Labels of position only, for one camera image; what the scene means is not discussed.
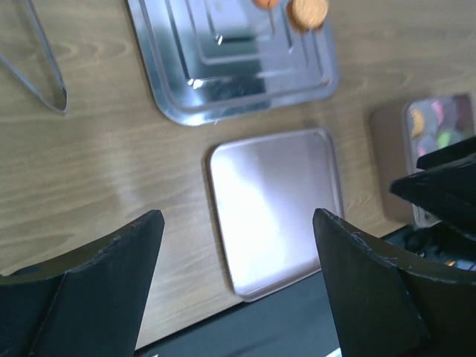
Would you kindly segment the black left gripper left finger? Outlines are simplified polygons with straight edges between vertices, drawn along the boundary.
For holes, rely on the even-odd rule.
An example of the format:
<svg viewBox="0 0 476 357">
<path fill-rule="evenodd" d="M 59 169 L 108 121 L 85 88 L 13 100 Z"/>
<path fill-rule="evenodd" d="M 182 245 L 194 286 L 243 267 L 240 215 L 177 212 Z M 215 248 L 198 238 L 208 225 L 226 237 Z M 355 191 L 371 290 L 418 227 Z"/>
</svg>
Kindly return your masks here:
<svg viewBox="0 0 476 357">
<path fill-rule="evenodd" d="M 133 356 L 164 231 L 151 210 L 1 277 L 2 356 Z"/>
</svg>

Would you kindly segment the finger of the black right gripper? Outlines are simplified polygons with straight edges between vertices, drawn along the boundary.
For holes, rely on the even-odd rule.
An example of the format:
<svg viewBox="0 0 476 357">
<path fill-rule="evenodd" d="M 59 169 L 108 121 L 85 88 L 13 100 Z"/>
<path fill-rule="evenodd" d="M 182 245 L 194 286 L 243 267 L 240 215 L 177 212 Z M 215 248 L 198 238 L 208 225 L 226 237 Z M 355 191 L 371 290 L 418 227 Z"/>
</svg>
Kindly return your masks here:
<svg viewBox="0 0 476 357">
<path fill-rule="evenodd" d="M 420 157 L 417 168 L 393 181 L 390 192 L 474 236 L 475 137 Z"/>
</svg>

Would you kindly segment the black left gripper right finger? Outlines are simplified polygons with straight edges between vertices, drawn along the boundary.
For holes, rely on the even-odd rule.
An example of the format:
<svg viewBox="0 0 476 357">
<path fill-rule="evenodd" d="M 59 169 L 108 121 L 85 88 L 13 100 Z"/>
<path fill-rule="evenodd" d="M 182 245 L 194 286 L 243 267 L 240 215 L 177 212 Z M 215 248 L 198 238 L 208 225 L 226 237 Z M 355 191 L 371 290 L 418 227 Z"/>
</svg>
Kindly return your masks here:
<svg viewBox="0 0 476 357">
<path fill-rule="evenodd" d="M 315 241 L 343 356 L 474 356 L 475 273 L 374 237 L 325 209 Z"/>
</svg>

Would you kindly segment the rose gold tin lid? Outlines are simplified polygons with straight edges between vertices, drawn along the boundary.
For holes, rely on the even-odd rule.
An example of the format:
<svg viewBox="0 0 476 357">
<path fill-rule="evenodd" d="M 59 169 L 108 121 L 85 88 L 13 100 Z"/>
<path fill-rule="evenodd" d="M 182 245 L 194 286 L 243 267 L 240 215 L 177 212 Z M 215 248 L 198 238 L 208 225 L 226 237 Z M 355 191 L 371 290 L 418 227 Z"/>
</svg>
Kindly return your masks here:
<svg viewBox="0 0 476 357">
<path fill-rule="evenodd" d="M 220 144 L 210 153 L 208 173 L 231 286 L 241 300 L 258 300 L 320 270 L 314 212 L 344 215 L 328 131 Z"/>
</svg>

